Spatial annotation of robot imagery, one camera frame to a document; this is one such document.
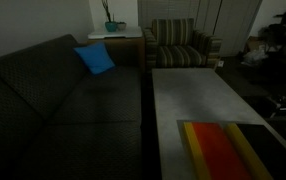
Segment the small grey plant pot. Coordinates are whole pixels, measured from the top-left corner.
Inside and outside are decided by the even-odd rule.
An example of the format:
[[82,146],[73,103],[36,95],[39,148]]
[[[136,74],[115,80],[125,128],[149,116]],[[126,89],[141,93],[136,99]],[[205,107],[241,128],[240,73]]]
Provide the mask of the small grey plant pot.
[[117,27],[119,31],[123,31],[126,29],[127,23],[126,22],[118,22]]

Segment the black book yellow spine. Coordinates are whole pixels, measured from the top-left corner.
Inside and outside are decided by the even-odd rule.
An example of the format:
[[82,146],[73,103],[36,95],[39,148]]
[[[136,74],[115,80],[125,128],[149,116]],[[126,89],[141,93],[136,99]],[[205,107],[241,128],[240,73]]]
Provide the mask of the black book yellow spine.
[[224,130],[254,180],[286,180],[286,148],[265,126],[231,123]]

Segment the dark clutter pile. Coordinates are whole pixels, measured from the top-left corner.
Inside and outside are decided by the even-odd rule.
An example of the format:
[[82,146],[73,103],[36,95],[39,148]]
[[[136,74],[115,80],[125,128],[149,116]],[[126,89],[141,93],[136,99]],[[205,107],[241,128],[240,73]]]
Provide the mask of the dark clutter pile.
[[260,37],[267,48],[257,65],[260,80],[253,80],[254,84],[286,84],[286,11],[277,17],[281,22],[264,28]]

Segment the wooden side table white top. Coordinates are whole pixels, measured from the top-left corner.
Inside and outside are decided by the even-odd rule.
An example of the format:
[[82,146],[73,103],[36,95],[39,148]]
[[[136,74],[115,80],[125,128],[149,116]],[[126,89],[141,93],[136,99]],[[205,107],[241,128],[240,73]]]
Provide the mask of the wooden side table white top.
[[137,66],[145,72],[145,39],[139,26],[107,32],[99,29],[88,35],[87,44],[104,42],[116,65]]

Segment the red book yellow spine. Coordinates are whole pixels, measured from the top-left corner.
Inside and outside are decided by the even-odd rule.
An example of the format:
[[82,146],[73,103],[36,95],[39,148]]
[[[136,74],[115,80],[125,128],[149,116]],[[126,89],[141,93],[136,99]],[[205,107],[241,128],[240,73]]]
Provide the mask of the red book yellow spine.
[[236,150],[216,123],[184,122],[197,180],[251,180]]

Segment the blue throw pillow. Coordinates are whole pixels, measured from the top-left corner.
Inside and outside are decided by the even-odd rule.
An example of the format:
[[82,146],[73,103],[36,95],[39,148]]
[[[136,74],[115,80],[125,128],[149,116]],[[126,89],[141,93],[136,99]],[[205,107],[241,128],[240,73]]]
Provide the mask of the blue throw pillow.
[[103,42],[77,47],[74,51],[81,57],[92,74],[100,74],[115,66]]

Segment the dark grey fabric sofa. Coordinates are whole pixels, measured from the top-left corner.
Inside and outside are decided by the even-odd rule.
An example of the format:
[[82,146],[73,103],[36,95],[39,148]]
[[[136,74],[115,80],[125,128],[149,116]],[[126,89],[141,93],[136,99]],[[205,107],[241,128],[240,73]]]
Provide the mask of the dark grey fabric sofa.
[[142,180],[141,73],[70,35],[0,57],[0,180]]

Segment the teal plant pot with twigs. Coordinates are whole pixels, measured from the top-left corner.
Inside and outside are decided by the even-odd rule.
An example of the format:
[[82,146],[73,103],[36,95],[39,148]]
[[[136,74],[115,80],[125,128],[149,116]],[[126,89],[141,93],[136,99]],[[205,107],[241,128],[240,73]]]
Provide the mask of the teal plant pot with twigs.
[[117,30],[117,23],[111,19],[108,0],[101,0],[101,3],[107,17],[107,21],[105,22],[105,28],[108,32],[115,32]]

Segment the grey coffee table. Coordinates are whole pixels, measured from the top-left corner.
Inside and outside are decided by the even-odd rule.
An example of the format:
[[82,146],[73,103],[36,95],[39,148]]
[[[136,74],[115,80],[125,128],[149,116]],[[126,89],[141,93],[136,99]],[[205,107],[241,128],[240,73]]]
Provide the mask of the grey coffee table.
[[162,180],[197,180],[184,122],[216,123],[226,136],[231,123],[263,125],[286,148],[284,138],[214,70],[154,69],[152,79]]

